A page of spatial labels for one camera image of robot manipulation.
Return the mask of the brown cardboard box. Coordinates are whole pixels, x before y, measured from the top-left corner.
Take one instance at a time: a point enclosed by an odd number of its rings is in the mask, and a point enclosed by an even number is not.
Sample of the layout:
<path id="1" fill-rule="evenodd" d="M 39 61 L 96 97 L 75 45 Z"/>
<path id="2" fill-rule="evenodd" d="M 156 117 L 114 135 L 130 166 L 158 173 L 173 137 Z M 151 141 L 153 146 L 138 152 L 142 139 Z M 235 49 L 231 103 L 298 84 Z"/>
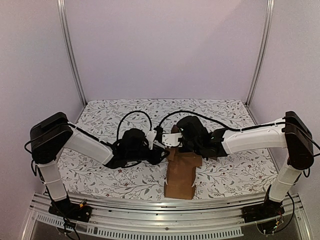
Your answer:
<path id="1" fill-rule="evenodd" d="M 203 159 L 194 152 L 181 152 L 178 147 L 167 149 L 168 165 L 164 196 L 179 200 L 192 200 L 195 191 L 196 168 L 201 167 Z"/>

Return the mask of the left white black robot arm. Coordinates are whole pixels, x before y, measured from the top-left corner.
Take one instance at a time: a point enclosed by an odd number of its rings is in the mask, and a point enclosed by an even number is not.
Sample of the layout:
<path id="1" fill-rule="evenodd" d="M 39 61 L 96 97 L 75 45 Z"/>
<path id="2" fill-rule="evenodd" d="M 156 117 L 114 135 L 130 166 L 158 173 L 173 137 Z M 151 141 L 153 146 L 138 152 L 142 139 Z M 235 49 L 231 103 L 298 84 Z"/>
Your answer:
<path id="1" fill-rule="evenodd" d="M 169 156 L 169 151 L 153 143 L 155 132 L 144 133 L 137 128 L 124 132 L 114 143 L 104 142 L 68 121 L 63 112 L 57 112 L 30 130 L 28 152 L 40 173 L 51 202 L 63 216 L 74 213 L 74 205 L 61 179 L 56 159 L 69 149 L 85 155 L 109 169 L 128 168 L 147 161 L 157 165 Z"/>

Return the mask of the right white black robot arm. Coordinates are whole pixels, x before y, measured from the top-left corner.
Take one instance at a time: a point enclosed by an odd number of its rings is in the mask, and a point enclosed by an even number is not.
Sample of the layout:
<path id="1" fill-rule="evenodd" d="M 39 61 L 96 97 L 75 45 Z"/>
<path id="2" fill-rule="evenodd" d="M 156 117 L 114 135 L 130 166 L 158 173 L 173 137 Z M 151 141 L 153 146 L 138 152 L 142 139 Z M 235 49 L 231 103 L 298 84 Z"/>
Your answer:
<path id="1" fill-rule="evenodd" d="M 269 218 L 278 210 L 302 172 L 314 163 L 312 134 L 293 111 L 263 125 L 242 129 L 228 127 L 209 132 L 196 116 L 186 116 L 176 124 L 182 147 L 203 158 L 226 157 L 247 150 L 286 148 L 288 158 L 275 181 L 268 187 L 258 213 Z"/>

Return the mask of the front aluminium rail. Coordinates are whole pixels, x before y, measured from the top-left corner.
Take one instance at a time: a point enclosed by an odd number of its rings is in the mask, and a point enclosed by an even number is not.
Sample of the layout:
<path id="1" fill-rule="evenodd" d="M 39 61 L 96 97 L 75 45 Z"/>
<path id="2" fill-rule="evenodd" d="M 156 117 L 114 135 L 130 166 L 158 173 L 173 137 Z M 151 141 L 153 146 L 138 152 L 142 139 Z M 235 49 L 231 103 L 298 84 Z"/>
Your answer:
<path id="1" fill-rule="evenodd" d="M 283 201 L 275 233 L 261 233 L 262 224 L 275 218 L 246 222 L 242 208 L 260 204 L 264 194 L 198 200 L 134 200 L 88 196 L 88 222 L 64 226 L 49 213 L 48 196 L 35 193 L 22 233 L 24 240 L 311 240 L 313 238 L 300 197 Z"/>

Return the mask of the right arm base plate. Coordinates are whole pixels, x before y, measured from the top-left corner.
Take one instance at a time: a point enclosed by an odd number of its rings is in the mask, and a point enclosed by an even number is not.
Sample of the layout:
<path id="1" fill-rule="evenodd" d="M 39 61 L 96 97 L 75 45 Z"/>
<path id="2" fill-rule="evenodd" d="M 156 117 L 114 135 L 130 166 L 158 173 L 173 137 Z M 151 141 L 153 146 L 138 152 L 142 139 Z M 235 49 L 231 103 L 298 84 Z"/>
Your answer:
<path id="1" fill-rule="evenodd" d="M 241 208 L 241 217 L 245 223 L 256 222 L 268 218 L 277 217 L 285 213 L 281 203 L 259 203 Z"/>

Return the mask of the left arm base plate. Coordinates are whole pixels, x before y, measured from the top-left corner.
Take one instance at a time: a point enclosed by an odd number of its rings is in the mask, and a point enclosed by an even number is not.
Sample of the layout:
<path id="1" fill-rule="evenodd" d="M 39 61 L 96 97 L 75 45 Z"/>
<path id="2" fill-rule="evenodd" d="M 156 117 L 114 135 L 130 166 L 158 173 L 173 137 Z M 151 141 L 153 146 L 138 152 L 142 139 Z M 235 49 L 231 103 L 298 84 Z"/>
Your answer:
<path id="1" fill-rule="evenodd" d="M 72 203 L 69 199 L 52 201 L 48 212 L 52 215 L 66 217 L 70 220 L 88 223 L 93 208 L 88 205 L 81 206 L 80 203 Z"/>

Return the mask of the right aluminium frame post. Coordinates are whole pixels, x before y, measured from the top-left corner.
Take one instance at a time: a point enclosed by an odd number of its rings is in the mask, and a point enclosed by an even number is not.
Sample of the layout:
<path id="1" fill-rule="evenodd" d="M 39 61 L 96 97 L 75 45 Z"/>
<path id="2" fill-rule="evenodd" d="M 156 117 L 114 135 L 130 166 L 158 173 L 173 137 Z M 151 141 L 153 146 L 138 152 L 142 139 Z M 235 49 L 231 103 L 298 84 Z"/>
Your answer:
<path id="1" fill-rule="evenodd" d="M 253 98 L 257 89 L 258 81 L 260 78 L 261 70 L 264 63 L 264 58 L 266 55 L 268 40 L 271 32 L 272 20 L 273 20 L 273 13 L 274 13 L 275 1 L 268 0 L 266 4 L 266 12 L 265 12 L 265 19 L 263 24 L 262 30 L 262 37 L 260 41 L 258 56 L 255 64 L 255 68 L 253 71 L 253 76 L 251 80 L 251 84 L 249 87 L 249 91 L 245 100 L 245 106 L 249 108 L 253 102 Z"/>

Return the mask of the aluminium frame post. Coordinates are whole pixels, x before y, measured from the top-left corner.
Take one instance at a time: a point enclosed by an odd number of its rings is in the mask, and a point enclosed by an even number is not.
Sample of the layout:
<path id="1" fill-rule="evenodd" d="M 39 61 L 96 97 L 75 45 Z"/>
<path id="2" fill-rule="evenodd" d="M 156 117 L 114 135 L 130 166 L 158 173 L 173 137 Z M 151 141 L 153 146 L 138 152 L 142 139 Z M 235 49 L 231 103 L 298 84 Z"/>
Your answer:
<path id="1" fill-rule="evenodd" d="M 264 63 L 264 58 L 266 55 L 268 40 L 271 32 L 272 20 L 273 20 L 273 13 L 274 13 L 275 1 L 268 0 L 266 4 L 266 12 L 265 12 L 265 19 L 263 24 L 262 30 L 262 37 L 260 41 L 258 56 L 255 64 L 255 68 L 253 71 L 253 76 L 251 80 L 251 84 L 249 87 L 249 91 L 245 100 L 245 106 L 249 108 L 253 102 L 253 98 L 257 89 L 258 81 L 260 78 L 261 70 Z"/>
<path id="2" fill-rule="evenodd" d="M 68 57 L 68 61 L 71 68 L 71 73 L 73 76 L 74 84 L 80 99 L 81 104 L 85 107 L 88 104 L 86 99 L 85 91 L 81 82 L 80 73 L 78 70 L 73 46 L 72 46 L 72 39 L 68 25 L 68 18 L 67 18 L 67 10 L 66 10 L 66 1 L 65 0 L 57 0 L 57 9 L 59 14 L 59 20 L 62 30 L 62 35 L 64 39 L 64 44 L 66 48 L 66 53 Z"/>

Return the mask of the left aluminium frame post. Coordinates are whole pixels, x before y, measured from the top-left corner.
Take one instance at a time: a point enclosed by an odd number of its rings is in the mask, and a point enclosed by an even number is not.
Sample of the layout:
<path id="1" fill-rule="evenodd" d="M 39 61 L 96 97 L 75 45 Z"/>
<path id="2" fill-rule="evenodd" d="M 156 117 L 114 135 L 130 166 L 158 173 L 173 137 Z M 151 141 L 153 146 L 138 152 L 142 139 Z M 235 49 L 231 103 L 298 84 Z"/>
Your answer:
<path id="1" fill-rule="evenodd" d="M 74 84 L 80 99 L 81 104 L 85 107 L 88 104 L 86 99 L 85 91 L 81 82 L 80 73 L 78 70 L 73 46 L 72 46 L 72 39 L 68 25 L 68 18 L 67 18 L 67 10 L 66 10 L 66 1 L 65 0 L 57 0 L 57 9 L 59 14 L 59 20 L 62 30 L 62 35 L 64 39 L 64 44 L 66 48 L 66 53 L 68 57 L 68 61 L 71 68 L 71 73 L 73 76 Z"/>

